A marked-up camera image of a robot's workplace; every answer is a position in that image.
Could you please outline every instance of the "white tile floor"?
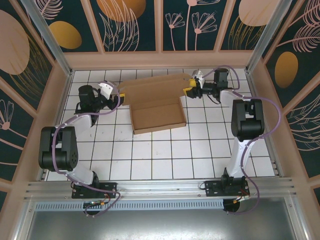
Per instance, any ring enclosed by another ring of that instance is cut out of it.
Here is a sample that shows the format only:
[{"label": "white tile floor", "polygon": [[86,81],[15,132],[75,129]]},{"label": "white tile floor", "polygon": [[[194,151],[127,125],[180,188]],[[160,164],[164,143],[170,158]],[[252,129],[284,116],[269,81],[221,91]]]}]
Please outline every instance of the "white tile floor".
[{"label": "white tile floor", "polygon": [[[192,74],[194,69],[146,69],[76,71],[69,90],[62,121],[73,116],[82,85],[98,87],[107,80],[119,84],[136,78],[176,73]],[[210,69],[201,69],[204,74]],[[250,96],[243,69],[237,69],[240,90]],[[206,78],[212,81],[214,75]],[[237,87],[236,77],[228,76],[229,87]],[[95,171],[100,180],[160,180],[219,178],[227,166],[233,148],[231,109],[216,105],[207,97],[182,97],[187,126],[171,130],[133,135],[128,106],[113,114],[100,116],[97,124],[77,136],[79,164]],[[264,140],[255,143],[246,171],[252,177],[274,176],[274,169]],[[49,172],[47,181],[66,177]]]}]

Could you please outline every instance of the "cardboard flap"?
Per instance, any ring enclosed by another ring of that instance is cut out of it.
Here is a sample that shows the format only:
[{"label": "cardboard flap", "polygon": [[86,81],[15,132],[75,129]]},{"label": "cardboard flap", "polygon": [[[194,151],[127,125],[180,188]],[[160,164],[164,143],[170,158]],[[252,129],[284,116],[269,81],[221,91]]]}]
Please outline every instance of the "cardboard flap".
[{"label": "cardboard flap", "polygon": [[191,76],[186,73],[154,76],[122,82],[118,88],[125,94],[123,105],[142,104],[184,96]]}]

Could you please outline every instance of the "flower illustration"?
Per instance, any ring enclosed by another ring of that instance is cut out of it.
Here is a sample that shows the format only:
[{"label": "flower illustration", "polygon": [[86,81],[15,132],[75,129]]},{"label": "flower illustration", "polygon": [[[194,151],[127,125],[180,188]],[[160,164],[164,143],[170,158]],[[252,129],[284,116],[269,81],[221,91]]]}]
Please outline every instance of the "flower illustration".
[{"label": "flower illustration", "polygon": [[[26,139],[27,138],[26,136],[14,131],[10,128],[10,122],[11,122],[12,116],[14,114],[14,109],[15,109],[15,105],[11,101],[8,101],[8,103],[6,105],[6,103],[3,99],[0,100],[0,130],[5,130],[5,131],[9,130],[9,131],[13,132],[14,134]],[[19,150],[24,149],[23,147],[15,145],[15,144],[8,142],[2,138],[0,138],[0,142],[7,144],[11,147],[14,147],[16,149],[19,149]],[[12,165],[11,163],[4,163],[4,162],[0,162],[0,164]]]},{"label": "flower illustration", "polygon": [[195,32],[194,50],[197,50],[198,34],[210,33],[217,30],[215,13],[203,13],[199,18],[199,12],[192,14],[192,24]]},{"label": "flower illustration", "polygon": [[185,28],[185,50],[188,51],[188,26],[189,26],[189,16],[191,7],[197,5],[210,5],[217,4],[220,0],[186,0],[186,3],[189,5],[188,13],[186,16],[186,28]]},{"label": "flower illustration", "polygon": [[172,29],[183,27],[184,25],[186,25],[186,23],[185,23],[185,21],[183,21],[183,17],[181,16],[181,12],[180,13],[173,13],[172,16],[170,13],[167,13],[165,15],[165,19],[166,19],[166,22],[168,23],[169,28],[170,28],[172,46],[173,46],[173,50],[175,51],[176,48],[175,48]]}]

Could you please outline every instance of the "black mounting plate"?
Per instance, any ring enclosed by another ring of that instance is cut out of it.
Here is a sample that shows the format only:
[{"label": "black mounting plate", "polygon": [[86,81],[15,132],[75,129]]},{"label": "black mounting plate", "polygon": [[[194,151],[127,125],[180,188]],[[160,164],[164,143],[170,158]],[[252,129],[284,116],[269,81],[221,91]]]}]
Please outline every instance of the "black mounting plate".
[{"label": "black mounting plate", "polygon": [[[116,182],[100,182],[99,187],[97,189],[108,190],[108,191],[117,191],[117,183]],[[108,193],[111,199],[116,198],[115,193]],[[94,191],[84,186],[79,186],[73,184],[72,187],[72,199],[105,199],[105,193],[100,191]]]},{"label": "black mounting plate", "polygon": [[244,186],[234,185],[228,186],[223,190],[221,180],[205,181],[204,182],[205,194],[207,197],[236,197],[242,195],[240,189],[250,195],[248,182],[244,181]]}]

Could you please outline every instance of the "open cardboard box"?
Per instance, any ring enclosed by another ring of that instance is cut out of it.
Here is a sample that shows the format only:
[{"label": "open cardboard box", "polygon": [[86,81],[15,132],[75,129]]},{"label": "open cardboard box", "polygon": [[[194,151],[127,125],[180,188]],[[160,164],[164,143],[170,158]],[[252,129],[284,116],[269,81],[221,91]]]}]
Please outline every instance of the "open cardboard box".
[{"label": "open cardboard box", "polygon": [[122,105],[130,105],[134,134],[186,126],[180,97],[190,87],[186,73],[128,80],[118,86],[124,94]]}]

